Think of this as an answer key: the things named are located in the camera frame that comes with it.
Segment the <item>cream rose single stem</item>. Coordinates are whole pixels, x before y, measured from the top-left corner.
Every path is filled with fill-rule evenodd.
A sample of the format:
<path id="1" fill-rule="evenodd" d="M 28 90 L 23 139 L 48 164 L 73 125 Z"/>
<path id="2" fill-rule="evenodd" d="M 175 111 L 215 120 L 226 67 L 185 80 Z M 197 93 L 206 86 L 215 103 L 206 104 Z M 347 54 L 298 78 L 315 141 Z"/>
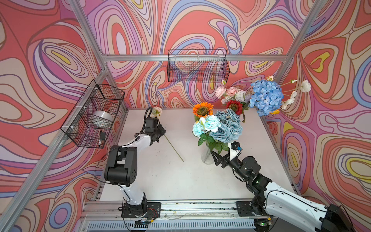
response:
<path id="1" fill-rule="evenodd" d="M 152 112 L 150 113 L 150 116 L 155 117 L 157 119 L 160 119 L 161 115 L 162 115 L 162 109 L 158 106 L 153 107 Z M 169 138 L 166 135 L 165 135 L 165 138 L 168 141 L 168 143 L 170 144 L 170 146 L 172 147 L 172 149 L 175 151 L 177 156 L 180 158 L 180 160 L 182 162 L 184 162 L 184 159 L 180 156 L 180 154 L 178 153 L 178 151 L 176 150 L 176 148 L 174 147 L 174 145 L 171 143 L 171 141 L 169 140 Z"/>

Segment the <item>clear glass vase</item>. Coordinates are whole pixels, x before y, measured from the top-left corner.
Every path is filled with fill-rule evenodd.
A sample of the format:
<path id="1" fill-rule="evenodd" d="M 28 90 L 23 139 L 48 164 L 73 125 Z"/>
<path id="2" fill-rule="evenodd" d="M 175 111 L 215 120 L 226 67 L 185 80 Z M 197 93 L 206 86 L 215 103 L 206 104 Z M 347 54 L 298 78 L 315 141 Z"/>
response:
<path id="1" fill-rule="evenodd" d="M 201 154 L 201 160 L 206 165 L 212 165 L 214 164 L 214 159 L 211 154 L 211 151 L 206 143 L 202 145 L 202 154 Z"/>

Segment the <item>dusty blue hydrangea stem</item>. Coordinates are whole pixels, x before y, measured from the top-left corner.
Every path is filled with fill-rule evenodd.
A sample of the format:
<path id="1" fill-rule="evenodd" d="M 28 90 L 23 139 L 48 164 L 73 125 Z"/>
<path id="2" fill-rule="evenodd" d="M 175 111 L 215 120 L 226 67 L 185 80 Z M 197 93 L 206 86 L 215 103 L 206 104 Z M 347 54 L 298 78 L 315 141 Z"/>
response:
<path id="1" fill-rule="evenodd" d="M 209 133 L 213 141 L 208 142 L 207 145 L 211 151 L 220 154 L 221 151 L 227 151 L 228 143 L 233 143 L 239 139 L 243 127 L 240 116 L 231 109 L 217 111 L 214 116 L 219 119 L 221 126 L 218 127 L 216 132 Z"/>

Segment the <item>red gerbera flower stem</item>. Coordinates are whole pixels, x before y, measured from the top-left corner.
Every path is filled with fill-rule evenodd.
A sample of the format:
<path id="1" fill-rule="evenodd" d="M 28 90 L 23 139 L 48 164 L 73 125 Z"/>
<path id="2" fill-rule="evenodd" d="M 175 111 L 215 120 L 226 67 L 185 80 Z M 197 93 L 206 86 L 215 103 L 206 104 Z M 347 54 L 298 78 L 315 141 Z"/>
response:
<path id="1" fill-rule="evenodd" d="M 243 104 L 240 103 L 239 101 L 235 100 L 228 101 L 226 108 L 233 110 L 237 115 L 241 115 L 243 113 Z"/>

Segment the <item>pink purple mixed bouquet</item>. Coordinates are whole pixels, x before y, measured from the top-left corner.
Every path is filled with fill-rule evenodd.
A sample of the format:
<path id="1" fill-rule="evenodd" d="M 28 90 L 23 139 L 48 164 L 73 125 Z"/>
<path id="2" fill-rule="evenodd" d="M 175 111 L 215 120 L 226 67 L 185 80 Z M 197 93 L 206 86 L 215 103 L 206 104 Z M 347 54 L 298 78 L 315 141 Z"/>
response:
<path id="1" fill-rule="evenodd" d="M 249 108 L 249 101 L 251 99 L 251 94 L 247 93 L 246 91 L 240 89 L 240 91 L 232 98 L 230 97 L 222 97 L 221 103 L 226 107 L 227 102 L 230 100 L 239 101 L 243 104 L 243 113 L 245 110 Z"/>

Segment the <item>light blue hydrangea stem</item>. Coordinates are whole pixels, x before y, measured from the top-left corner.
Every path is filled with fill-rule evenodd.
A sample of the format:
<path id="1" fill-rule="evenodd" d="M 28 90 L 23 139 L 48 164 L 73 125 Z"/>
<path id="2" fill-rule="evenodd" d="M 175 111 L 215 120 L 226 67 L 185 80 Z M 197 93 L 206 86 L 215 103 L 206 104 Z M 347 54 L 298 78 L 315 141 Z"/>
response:
<path id="1" fill-rule="evenodd" d="M 253 94 L 249 108 L 256 108 L 259 117 L 280 109 L 284 98 L 280 85 L 274 81 L 261 80 L 252 83 L 251 87 Z"/>

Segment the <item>large pink peony stem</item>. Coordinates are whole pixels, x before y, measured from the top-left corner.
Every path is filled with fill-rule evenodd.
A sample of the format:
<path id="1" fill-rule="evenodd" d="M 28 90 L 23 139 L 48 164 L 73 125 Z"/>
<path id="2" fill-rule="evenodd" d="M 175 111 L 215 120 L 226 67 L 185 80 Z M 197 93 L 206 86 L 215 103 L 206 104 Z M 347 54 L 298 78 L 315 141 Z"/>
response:
<path id="1" fill-rule="evenodd" d="M 219 86 L 215 90 L 215 96 L 218 97 L 219 99 L 221 99 L 222 97 L 232 98 L 240 91 L 240 89 L 236 88 L 236 87 L 227 88 L 226 84 L 227 84 L 227 81 L 222 80 L 221 81 L 221 86 Z"/>

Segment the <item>white poppy flower stem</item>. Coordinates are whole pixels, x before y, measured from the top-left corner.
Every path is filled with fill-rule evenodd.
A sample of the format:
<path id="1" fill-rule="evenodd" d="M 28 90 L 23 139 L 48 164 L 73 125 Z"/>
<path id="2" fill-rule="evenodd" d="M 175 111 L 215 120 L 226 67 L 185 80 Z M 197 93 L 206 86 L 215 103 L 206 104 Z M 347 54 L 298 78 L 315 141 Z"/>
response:
<path id="1" fill-rule="evenodd" d="M 308 80 L 302 81 L 301 84 L 297 88 L 293 89 L 290 97 L 286 101 L 282 102 L 281 109 L 285 110 L 289 105 L 293 104 L 299 92 L 306 93 L 310 91 L 311 91 L 311 84 L 309 83 L 309 81 Z"/>

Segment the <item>pale pink blue rose bouquet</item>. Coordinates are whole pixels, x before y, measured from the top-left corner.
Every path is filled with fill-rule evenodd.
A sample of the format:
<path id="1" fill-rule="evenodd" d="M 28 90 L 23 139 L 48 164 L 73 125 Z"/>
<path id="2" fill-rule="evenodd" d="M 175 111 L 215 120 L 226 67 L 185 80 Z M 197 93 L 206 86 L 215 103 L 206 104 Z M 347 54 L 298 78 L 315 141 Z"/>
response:
<path id="1" fill-rule="evenodd" d="M 214 143 L 216 140 L 211 134 L 218 132 L 221 126 L 220 119 L 214 115 L 199 118 L 192 127 L 193 135 L 199 138 L 198 146 L 201 146 L 203 143 L 209 145 Z"/>

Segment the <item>orange poppy flower stem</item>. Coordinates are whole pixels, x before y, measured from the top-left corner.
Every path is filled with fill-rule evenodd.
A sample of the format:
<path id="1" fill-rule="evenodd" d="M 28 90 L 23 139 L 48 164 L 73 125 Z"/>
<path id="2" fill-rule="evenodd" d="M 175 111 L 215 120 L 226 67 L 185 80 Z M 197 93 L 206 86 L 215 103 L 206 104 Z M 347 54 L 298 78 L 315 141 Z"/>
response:
<path id="1" fill-rule="evenodd" d="M 282 105 L 283 94 L 280 85 L 274 81 L 273 75 L 267 77 L 267 81 L 269 82 L 269 86 L 271 87 L 269 104 L 271 106 L 270 114 L 275 115 L 279 114 L 280 107 Z"/>

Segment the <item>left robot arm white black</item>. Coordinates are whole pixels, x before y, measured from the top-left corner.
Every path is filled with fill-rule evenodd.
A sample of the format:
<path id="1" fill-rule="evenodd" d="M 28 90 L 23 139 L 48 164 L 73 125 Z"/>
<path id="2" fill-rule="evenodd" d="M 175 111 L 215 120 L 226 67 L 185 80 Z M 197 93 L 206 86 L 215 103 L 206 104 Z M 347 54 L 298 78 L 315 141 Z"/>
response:
<path id="1" fill-rule="evenodd" d="M 166 133 L 159 119 L 149 117 L 144 120 L 141 132 L 133 141 L 126 145 L 113 146 L 108 153 L 107 163 L 104 168 L 105 182 L 117 186 L 124 194 L 122 218 L 147 218 L 156 219 L 160 216 L 161 203 L 154 206 L 148 204 L 146 194 L 134 186 L 138 175 L 138 155 Z"/>

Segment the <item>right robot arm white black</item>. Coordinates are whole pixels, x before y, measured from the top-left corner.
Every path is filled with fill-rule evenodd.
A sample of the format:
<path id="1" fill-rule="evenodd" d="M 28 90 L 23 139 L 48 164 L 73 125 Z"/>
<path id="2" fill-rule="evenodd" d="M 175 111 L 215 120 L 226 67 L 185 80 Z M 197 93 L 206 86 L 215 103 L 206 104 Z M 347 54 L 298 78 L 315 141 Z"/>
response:
<path id="1" fill-rule="evenodd" d="M 251 209 L 255 215 L 267 214 L 282 219 L 305 232 L 353 232 L 346 211 L 334 204 L 319 204 L 279 186 L 260 173 L 261 166 L 252 156 L 239 160 L 230 154 L 211 152 L 216 166 L 230 167 L 235 177 L 254 195 Z"/>

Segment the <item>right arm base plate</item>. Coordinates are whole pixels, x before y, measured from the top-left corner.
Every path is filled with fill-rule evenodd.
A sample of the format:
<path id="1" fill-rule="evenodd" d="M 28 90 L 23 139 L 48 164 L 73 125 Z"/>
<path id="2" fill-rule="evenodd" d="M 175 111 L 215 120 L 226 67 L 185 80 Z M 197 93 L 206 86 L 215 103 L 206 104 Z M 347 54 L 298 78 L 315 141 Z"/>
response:
<path id="1" fill-rule="evenodd" d="M 268 214 L 263 207 L 254 201 L 237 201 L 236 206 L 233 210 L 238 212 L 240 217 L 271 217 L 273 215 Z"/>

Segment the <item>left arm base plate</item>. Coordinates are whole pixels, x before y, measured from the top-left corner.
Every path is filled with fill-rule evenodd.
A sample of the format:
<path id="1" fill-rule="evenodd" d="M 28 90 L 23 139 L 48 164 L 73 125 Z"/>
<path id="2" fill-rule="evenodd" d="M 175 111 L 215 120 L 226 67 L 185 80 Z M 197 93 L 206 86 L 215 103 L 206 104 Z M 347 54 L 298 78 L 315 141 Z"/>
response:
<path id="1" fill-rule="evenodd" d="M 121 209 L 121 217 L 127 218 L 158 218 L 160 217 L 161 202 L 149 202 L 146 204 L 133 206 L 124 203 Z"/>

